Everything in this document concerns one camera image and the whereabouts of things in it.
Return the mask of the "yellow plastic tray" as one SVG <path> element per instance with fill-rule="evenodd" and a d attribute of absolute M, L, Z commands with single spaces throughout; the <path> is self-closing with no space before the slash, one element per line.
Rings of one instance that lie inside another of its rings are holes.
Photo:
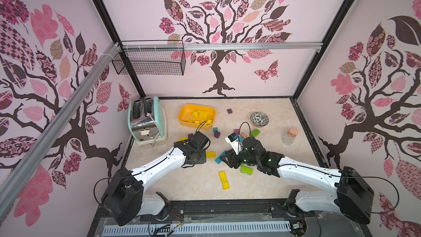
<path fill-rule="evenodd" d="M 212 129 L 216 118 L 216 110 L 210 106 L 185 104 L 182 106 L 178 120 L 182 126 L 202 129 Z"/>

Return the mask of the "yellow horizontal mid block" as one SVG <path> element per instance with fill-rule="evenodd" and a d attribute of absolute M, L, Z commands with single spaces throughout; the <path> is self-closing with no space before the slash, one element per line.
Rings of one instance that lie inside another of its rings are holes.
<path fill-rule="evenodd" d="M 207 151 L 206 152 L 206 158 L 215 158 L 216 157 L 216 152 L 214 151 Z"/>

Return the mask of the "aluminium rail back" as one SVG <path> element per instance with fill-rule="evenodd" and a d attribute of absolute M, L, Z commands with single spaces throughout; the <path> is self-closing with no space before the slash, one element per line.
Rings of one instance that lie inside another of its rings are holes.
<path fill-rule="evenodd" d="M 273 49 L 321 49 L 322 42 L 279 42 L 279 43 L 202 43 L 202 44 L 173 44 L 173 45 L 123 45 L 124 50 L 184 50 L 184 51 L 208 51 L 208 50 L 273 50 Z"/>

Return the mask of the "yellow long front block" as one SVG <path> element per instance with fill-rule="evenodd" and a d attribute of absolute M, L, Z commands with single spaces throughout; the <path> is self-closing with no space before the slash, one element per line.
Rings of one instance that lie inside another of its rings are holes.
<path fill-rule="evenodd" d="M 226 175 L 225 171 L 219 172 L 219 178 L 220 178 L 223 190 L 228 190 L 230 188 L 230 186 L 229 186 L 229 182 L 228 182 L 227 175 Z"/>

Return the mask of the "black base frame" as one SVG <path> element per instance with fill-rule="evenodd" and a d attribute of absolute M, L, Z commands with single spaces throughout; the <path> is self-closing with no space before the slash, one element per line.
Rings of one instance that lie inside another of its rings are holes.
<path fill-rule="evenodd" d="M 312 211 L 298 218 L 283 210 L 285 199 L 172 201 L 169 216 L 159 221 L 150 215 L 136 217 L 129 225 L 185 224 L 205 222 L 275 222 L 291 224 L 290 232 L 201 234 L 197 237 L 370 237 L 367 226 L 355 223 L 335 212 Z M 99 208 L 88 231 L 100 237 L 105 226 L 119 226 L 111 215 Z"/>

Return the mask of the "mint chrome toaster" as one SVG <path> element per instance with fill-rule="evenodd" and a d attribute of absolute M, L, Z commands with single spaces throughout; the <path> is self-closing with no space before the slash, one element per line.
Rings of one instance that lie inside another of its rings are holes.
<path fill-rule="evenodd" d="M 168 137 L 166 112 L 157 96 L 141 97 L 129 104 L 127 123 L 139 146 L 165 141 Z"/>

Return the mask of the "patterned ceramic bowl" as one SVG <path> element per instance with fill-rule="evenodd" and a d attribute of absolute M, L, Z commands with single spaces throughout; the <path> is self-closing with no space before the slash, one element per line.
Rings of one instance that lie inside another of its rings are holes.
<path fill-rule="evenodd" d="M 254 112 L 251 115 L 251 122 L 256 127 L 265 127 L 269 123 L 269 117 L 262 112 Z"/>

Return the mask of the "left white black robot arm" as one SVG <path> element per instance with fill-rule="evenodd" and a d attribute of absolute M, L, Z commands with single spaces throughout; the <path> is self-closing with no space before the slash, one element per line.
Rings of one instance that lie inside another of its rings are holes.
<path fill-rule="evenodd" d="M 168 152 L 142 167 L 120 168 L 107 179 L 109 185 L 101 198 L 101 206 L 119 226 L 143 215 L 164 221 L 170 214 L 171 202 L 160 192 L 147 194 L 146 191 L 175 169 L 206 163 L 210 144 L 210 139 L 197 131 L 192 138 L 175 142 Z"/>

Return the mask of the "green block front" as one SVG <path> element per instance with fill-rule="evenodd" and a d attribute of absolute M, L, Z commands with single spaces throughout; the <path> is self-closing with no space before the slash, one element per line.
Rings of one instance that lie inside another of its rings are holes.
<path fill-rule="evenodd" d="M 251 176 L 253 174 L 253 169 L 251 167 L 242 165 L 240 167 L 240 172 Z"/>

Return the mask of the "green block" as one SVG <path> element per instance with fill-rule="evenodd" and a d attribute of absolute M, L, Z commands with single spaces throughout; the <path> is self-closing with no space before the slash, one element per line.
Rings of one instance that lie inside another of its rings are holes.
<path fill-rule="evenodd" d="M 259 129 L 254 129 L 252 132 L 251 132 L 251 136 L 252 137 L 257 137 L 258 135 L 260 135 L 260 130 Z"/>
<path fill-rule="evenodd" d="M 242 165 L 240 167 L 240 172 L 251 176 L 253 174 L 253 169 L 251 167 Z"/>

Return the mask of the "green block far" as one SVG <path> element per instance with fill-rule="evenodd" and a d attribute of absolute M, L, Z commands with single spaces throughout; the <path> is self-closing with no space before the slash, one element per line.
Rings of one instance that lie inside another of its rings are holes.
<path fill-rule="evenodd" d="M 254 129 L 252 132 L 251 132 L 251 136 L 252 137 L 257 137 L 258 135 L 260 135 L 260 130 L 259 129 Z"/>

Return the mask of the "teal long block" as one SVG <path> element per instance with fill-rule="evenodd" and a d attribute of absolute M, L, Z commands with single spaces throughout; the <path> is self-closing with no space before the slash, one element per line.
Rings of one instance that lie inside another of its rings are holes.
<path fill-rule="evenodd" d="M 222 160 L 221 160 L 221 157 L 223 157 L 224 155 L 225 155 L 225 153 L 226 153 L 227 151 L 225 150 L 225 151 L 223 151 L 216 159 L 215 159 L 215 162 L 219 165 L 221 162 L 222 162 Z"/>

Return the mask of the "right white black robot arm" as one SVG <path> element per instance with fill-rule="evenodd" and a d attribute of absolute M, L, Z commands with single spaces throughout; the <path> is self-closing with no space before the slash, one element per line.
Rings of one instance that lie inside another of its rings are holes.
<path fill-rule="evenodd" d="M 291 190 L 283 210 L 298 218 L 312 211 L 342 214 L 359 224 L 370 224 L 375 192 L 366 177 L 351 168 L 327 169 L 293 160 L 283 154 L 266 151 L 254 137 L 242 139 L 236 134 L 226 137 L 231 146 L 222 157 L 230 168 L 255 166 L 258 171 L 278 178 L 289 178 L 317 187 L 317 192 Z"/>

